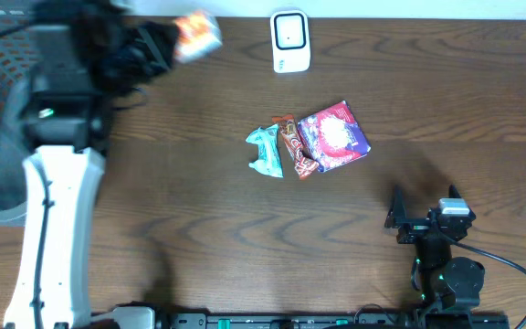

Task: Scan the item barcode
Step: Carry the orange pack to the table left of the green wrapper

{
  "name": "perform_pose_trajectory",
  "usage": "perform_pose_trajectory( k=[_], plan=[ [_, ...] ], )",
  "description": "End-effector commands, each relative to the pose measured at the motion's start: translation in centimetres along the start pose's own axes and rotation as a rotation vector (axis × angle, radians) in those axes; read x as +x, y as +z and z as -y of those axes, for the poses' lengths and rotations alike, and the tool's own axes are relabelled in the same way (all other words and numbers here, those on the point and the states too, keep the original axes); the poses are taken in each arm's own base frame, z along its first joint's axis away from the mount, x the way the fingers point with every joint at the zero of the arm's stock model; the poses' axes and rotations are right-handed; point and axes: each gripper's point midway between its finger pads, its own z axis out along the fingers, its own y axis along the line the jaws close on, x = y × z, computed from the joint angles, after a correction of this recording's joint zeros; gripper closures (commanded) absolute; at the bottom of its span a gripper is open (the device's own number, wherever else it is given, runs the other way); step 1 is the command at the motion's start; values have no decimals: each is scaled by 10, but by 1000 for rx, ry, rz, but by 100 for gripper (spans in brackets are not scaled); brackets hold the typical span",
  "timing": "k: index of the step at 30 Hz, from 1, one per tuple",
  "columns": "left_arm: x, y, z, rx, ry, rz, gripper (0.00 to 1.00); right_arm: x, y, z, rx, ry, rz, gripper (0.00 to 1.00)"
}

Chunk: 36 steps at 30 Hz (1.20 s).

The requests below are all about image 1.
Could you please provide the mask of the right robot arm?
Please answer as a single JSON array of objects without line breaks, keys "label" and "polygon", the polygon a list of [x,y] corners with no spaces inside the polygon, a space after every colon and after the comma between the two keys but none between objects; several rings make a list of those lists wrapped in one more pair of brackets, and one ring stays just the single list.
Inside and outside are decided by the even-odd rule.
[{"label": "right robot arm", "polygon": [[473,326],[471,309],[480,304],[485,269],[472,259],[453,257],[451,247],[467,236],[475,218],[454,186],[448,188],[448,196],[441,198],[437,207],[428,209],[423,218],[409,217],[401,189],[394,189],[384,226],[398,230],[399,244],[416,248],[411,282],[422,298],[422,304],[404,316],[407,325],[417,328]]}]

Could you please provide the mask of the orange tissue pack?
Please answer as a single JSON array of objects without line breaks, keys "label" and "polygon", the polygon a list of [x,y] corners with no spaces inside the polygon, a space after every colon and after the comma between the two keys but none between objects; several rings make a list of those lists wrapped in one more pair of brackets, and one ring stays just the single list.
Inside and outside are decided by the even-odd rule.
[{"label": "orange tissue pack", "polygon": [[222,47],[222,34],[216,18],[207,12],[198,10],[188,16],[174,20],[179,29],[174,58],[187,63],[205,57]]}]

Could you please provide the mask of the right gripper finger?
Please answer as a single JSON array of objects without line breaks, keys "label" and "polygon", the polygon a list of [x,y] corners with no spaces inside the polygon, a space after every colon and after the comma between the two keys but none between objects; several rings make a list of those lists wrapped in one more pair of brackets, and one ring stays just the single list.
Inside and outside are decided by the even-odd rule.
[{"label": "right gripper finger", "polygon": [[402,190],[399,186],[395,186],[391,199],[391,204],[384,222],[384,227],[400,228],[406,222],[407,216]]},{"label": "right gripper finger", "polygon": [[450,185],[448,188],[447,214],[451,217],[463,217],[469,220],[477,218],[455,185]]}]

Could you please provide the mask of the orange brown candy bar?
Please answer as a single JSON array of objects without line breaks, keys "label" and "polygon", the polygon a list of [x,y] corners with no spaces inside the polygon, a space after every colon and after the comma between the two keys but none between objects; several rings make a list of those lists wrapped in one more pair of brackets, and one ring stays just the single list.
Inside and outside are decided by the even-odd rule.
[{"label": "orange brown candy bar", "polygon": [[274,116],[271,120],[279,126],[279,133],[294,162],[294,169],[299,179],[306,179],[319,167],[319,164],[305,154],[294,116],[292,114]]}]

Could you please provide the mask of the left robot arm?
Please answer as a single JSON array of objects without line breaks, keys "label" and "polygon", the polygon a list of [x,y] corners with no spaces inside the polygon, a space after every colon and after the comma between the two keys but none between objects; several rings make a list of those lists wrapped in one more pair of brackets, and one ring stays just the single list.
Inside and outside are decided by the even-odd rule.
[{"label": "left robot arm", "polygon": [[93,208],[113,101],[170,71],[173,23],[129,26],[111,1],[42,1],[29,27],[40,55],[25,84],[26,223],[6,328],[88,328]]}]

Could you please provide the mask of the red purple snack packet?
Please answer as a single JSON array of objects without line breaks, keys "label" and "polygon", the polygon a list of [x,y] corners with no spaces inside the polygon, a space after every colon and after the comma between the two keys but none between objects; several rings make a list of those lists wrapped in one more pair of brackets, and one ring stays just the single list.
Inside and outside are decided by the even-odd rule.
[{"label": "red purple snack packet", "polygon": [[321,173],[361,159],[372,149],[347,101],[340,101],[300,120],[297,127]]}]

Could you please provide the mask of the teal white snack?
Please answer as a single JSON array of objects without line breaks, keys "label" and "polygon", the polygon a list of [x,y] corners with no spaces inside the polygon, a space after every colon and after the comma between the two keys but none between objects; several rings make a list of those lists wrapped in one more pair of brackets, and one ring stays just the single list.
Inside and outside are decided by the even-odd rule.
[{"label": "teal white snack", "polygon": [[283,170],[277,146],[279,126],[273,124],[267,128],[257,128],[246,139],[247,143],[258,147],[258,159],[248,166],[262,175],[275,178],[283,177]]}]

